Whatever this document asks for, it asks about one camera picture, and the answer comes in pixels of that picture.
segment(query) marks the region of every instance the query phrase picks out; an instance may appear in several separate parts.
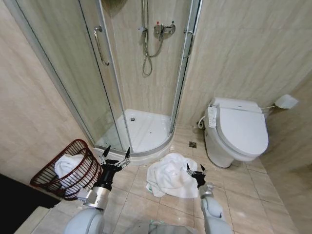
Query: floor drain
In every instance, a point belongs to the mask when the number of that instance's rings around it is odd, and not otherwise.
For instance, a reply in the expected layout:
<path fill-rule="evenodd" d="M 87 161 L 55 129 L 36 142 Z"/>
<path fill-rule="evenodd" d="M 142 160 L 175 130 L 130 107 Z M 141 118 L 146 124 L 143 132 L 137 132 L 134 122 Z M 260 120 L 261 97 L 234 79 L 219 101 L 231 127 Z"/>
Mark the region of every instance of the floor drain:
<path fill-rule="evenodd" d="M 191 148 L 197 148 L 196 142 L 189 141 L 189 147 L 191 147 Z"/>

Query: black floor mat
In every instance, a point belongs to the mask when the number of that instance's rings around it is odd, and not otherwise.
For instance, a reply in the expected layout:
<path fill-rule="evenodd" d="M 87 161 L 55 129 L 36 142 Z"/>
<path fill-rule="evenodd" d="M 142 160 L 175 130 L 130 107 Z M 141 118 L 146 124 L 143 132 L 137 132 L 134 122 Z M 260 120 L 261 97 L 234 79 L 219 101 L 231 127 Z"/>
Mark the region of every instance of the black floor mat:
<path fill-rule="evenodd" d="M 6 233 L 14 233 L 38 207 L 52 208 L 59 200 L 0 174 L 0 201 Z"/>

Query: shower mixer valve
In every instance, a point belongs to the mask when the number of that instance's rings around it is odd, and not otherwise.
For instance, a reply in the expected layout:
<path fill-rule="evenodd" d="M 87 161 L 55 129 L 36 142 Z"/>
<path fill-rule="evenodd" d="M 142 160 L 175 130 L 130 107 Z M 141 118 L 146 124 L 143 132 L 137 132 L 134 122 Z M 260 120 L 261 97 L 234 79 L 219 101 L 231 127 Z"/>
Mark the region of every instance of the shower mixer valve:
<path fill-rule="evenodd" d="M 157 24 L 154 27 L 154 34 L 158 36 L 158 40 L 161 41 L 164 33 L 172 35 L 176 31 L 176 26 L 172 23 L 170 26 L 165 26 L 164 24 Z"/>

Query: tiled floor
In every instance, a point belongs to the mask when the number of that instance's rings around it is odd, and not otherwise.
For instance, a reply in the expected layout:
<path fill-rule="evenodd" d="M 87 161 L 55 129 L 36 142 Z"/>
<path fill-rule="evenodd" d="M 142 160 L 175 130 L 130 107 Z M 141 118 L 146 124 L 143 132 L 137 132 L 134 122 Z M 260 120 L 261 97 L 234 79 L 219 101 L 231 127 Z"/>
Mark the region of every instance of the tiled floor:
<path fill-rule="evenodd" d="M 197 148 L 190 148 L 189 141 L 195 141 Z M 202 130 L 184 126 L 177 126 L 171 152 L 181 153 L 198 165 L 204 165 L 206 181 L 215 185 L 214 197 L 223 206 L 233 233 L 298 233 L 258 158 L 250 163 L 234 162 L 230 168 L 220 169 L 207 158 Z M 145 189 L 148 166 L 129 165 L 114 178 L 113 186 L 127 192 L 125 203 L 115 207 L 120 210 L 120 216 L 114 233 L 123 233 L 135 222 L 148 219 L 195 227 L 199 233 L 205 233 L 200 199 L 170 195 L 160 199 L 154 197 Z"/>

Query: shower hose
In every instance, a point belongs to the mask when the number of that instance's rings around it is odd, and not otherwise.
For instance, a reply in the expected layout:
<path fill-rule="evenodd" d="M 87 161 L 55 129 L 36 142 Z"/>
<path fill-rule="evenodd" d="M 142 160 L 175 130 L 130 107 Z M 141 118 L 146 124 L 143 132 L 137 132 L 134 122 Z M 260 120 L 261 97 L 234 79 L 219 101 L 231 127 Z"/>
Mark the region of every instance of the shower hose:
<path fill-rule="evenodd" d="M 144 43 L 145 59 L 144 59 L 143 66 L 142 66 L 142 72 L 146 76 L 149 76 L 152 73 L 152 71 L 153 71 L 153 64 L 152 64 L 151 58 L 156 57 L 159 54 L 160 50 L 161 50 L 162 43 L 164 41 L 163 30 L 164 29 L 162 29 L 162 31 L 160 32 L 160 36 L 161 36 L 160 45 L 159 45 L 156 53 L 153 54 L 153 55 L 150 55 L 150 53 L 148 52 L 148 33 L 149 33 L 149 31 L 147 30 L 146 33 L 145 33 L 145 43 Z M 147 60 L 148 60 L 148 62 L 150 64 L 150 67 L 151 67 L 149 72 L 145 72 L 145 66 L 146 66 L 146 61 Z"/>

